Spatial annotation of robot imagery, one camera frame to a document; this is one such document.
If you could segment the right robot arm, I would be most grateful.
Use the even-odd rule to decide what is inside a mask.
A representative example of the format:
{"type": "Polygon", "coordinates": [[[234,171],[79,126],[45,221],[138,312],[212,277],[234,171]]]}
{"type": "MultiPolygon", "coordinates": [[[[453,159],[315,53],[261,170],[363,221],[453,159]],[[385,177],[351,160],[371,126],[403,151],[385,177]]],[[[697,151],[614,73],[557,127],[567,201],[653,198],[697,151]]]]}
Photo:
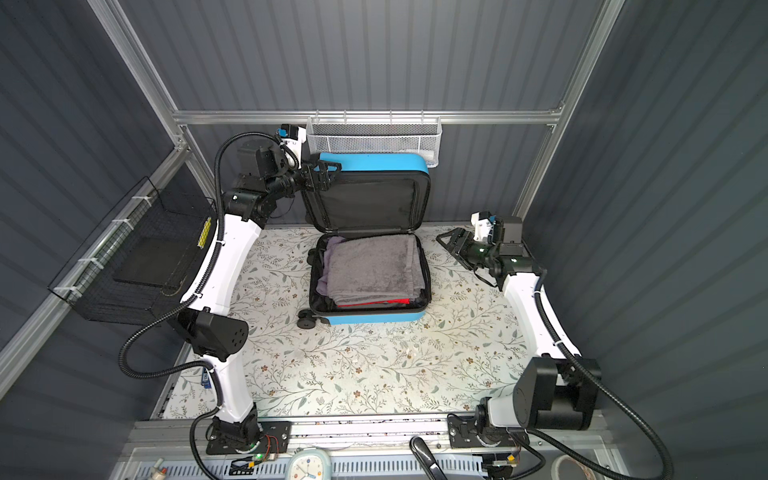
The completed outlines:
{"type": "Polygon", "coordinates": [[[503,294],[530,359],[511,393],[482,399],[472,418],[450,419],[453,445],[497,446],[512,428],[588,429],[598,389],[568,359],[580,352],[549,304],[544,269],[523,242],[521,219],[483,211],[473,214],[471,224],[471,230],[455,228],[436,240],[462,267],[503,294]]]}

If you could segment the purple trousers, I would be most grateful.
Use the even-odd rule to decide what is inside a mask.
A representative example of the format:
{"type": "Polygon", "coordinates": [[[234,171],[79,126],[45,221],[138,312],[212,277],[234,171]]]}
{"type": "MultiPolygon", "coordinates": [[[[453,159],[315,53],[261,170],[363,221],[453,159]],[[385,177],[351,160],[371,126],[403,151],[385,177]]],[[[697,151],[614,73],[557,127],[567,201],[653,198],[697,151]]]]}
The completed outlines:
{"type": "Polygon", "coordinates": [[[317,281],[315,291],[321,295],[326,296],[328,291],[328,278],[330,272],[330,258],[333,255],[335,249],[347,239],[342,236],[330,237],[327,241],[325,251],[322,256],[322,272],[317,281]]]}

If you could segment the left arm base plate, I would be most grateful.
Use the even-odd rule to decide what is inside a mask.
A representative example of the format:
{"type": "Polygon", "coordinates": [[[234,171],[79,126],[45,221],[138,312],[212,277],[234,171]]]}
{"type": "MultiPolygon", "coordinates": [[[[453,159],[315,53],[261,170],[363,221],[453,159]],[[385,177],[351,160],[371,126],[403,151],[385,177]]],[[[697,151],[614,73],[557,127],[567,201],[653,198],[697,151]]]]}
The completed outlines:
{"type": "Polygon", "coordinates": [[[288,421],[222,422],[214,418],[205,438],[207,455],[260,455],[286,453],[293,424],[288,421]]]}

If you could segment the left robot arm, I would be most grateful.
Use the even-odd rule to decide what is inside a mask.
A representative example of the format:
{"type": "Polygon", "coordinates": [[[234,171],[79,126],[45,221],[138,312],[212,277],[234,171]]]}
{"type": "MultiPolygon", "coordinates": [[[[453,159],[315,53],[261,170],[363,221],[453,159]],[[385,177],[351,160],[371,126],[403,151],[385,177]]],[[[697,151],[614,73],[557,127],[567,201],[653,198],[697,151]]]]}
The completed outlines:
{"type": "Polygon", "coordinates": [[[217,202],[215,237],[194,286],[182,298],[184,309],[172,322],[215,390],[214,439],[239,451],[254,448],[262,433],[241,355],[248,325],[229,315],[237,279],[278,201],[299,192],[326,191],[343,169],[318,155],[302,163],[299,153],[286,147],[280,153],[260,148],[247,154],[245,172],[217,202]]]}

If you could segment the red t-shirt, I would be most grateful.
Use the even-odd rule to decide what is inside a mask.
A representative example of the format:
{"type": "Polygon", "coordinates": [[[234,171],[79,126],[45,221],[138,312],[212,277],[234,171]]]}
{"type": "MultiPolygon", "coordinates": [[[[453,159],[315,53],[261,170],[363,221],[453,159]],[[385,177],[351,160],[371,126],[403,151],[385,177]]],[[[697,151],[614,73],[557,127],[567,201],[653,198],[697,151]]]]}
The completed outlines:
{"type": "Polygon", "coordinates": [[[397,306],[410,306],[410,299],[390,299],[363,303],[337,304],[338,308],[396,308],[397,306]]]}

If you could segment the blue hardshell suitcase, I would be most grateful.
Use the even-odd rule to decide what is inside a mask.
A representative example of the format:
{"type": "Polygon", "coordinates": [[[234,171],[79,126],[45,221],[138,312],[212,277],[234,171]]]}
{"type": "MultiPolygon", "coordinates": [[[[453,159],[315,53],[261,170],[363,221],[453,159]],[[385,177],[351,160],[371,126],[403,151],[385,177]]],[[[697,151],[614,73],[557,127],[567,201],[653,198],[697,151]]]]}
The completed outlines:
{"type": "Polygon", "coordinates": [[[321,237],[307,254],[309,306],[298,327],[421,319],[432,298],[416,234],[431,191],[426,161],[415,153],[319,153],[308,166],[330,184],[302,194],[321,237]]]}

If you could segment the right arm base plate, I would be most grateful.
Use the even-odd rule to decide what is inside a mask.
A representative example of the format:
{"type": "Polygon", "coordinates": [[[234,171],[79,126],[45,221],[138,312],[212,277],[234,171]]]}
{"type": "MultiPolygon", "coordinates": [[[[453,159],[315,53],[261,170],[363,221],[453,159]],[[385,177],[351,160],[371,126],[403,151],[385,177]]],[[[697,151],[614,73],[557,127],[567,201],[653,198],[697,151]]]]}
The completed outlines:
{"type": "Polygon", "coordinates": [[[473,416],[449,413],[446,417],[446,424],[450,446],[454,449],[506,448],[515,450],[530,444],[530,438],[525,431],[481,425],[473,416]]]}

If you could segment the grey towel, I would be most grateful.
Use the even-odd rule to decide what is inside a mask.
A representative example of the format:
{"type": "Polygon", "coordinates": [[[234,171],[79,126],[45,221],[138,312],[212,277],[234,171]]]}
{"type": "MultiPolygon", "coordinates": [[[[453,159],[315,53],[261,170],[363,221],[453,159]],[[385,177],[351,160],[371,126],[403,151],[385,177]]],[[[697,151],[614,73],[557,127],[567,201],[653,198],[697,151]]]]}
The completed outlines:
{"type": "Polygon", "coordinates": [[[347,239],[330,258],[326,297],[336,305],[414,301],[426,288],[419,241],[412,234],[347,239]]]}

